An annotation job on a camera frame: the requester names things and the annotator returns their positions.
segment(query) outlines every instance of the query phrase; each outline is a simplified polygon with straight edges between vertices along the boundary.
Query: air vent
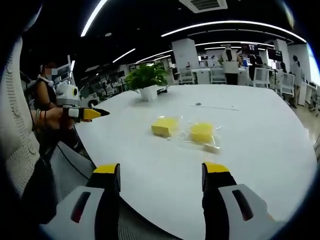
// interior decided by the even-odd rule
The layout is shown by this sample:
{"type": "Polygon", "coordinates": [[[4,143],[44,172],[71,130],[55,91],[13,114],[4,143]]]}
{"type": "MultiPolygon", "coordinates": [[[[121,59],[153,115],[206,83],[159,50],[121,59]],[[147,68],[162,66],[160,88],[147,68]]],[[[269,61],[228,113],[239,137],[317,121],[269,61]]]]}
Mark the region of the air vent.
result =
{"type": "Polygon", "coordinates": [[[179,0],[179,1],[182,4],[186,5],[195,14],[228,8],[226,0],[179,0]]]}

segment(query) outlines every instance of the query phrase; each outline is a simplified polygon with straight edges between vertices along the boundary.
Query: hand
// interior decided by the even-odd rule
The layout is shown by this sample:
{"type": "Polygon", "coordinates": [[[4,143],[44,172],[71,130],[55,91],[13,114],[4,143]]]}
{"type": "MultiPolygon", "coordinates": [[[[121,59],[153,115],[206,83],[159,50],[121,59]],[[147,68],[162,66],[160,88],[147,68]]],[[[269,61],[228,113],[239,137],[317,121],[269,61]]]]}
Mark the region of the hand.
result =
{"type": "Polygon", "coordinates": [[[50,127],[54,130],[60,129],[61,125],[65,126],[67,129],[72,129],[74,126],[74,121],[71,117],[69,116],[63,116],[64,109],[61,107],[54,107],[48,111],[42,112],[43,118],[45,119],[45,123],[47,127],[50,127]]]}

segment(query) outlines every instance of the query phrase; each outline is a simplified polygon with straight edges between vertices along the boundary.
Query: green plant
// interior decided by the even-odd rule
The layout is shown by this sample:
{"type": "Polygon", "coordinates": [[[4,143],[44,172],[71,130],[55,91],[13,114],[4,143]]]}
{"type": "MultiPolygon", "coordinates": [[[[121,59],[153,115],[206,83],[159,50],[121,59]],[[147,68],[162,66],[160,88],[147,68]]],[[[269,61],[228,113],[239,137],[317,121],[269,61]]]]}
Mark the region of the green plant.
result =
{"type": "Polygon", "coordinates": [[[142,64],[139,69],[130,72],[125,78],[125,83],[130,90],[144,89],[153,85],[165,86],[168,85],[165,75],[167,72],[161,64],[147,66],[142,64]]]}

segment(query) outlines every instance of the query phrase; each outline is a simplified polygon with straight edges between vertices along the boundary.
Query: white flower pot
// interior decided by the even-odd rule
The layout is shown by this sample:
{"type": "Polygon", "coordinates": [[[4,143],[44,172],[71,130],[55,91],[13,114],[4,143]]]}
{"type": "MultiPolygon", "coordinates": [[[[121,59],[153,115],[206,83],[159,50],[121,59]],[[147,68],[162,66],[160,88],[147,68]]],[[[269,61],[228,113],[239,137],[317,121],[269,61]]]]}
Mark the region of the white flower pot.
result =
{"type": "Polygon", "coordinates": [[[139,89],[141,98],[143,101],[153,101],[158,97],[157,94],[157,85],[148,86],[145,88],[139,89]]]}

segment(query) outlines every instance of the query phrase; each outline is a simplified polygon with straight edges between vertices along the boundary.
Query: yellow sponge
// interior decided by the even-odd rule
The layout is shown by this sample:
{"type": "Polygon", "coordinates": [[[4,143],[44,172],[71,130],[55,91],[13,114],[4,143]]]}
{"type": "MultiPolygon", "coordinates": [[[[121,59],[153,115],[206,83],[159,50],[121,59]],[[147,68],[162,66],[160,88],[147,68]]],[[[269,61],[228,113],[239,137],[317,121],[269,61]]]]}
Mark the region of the yellow sponge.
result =
{"type": "Polygon", "coordinates": [[[211,143],[213,127],[210,123],[198,123],[191,127],[191,139],[196,143],[211,143]]]}
{"type": "Polygon", "coordinates": [[[165,138],[171,137],[172,133],[177,129],[177,127],[178,121],[171,117],[159,118],[154,124],[151,125],[154,135],[165,138]]]}

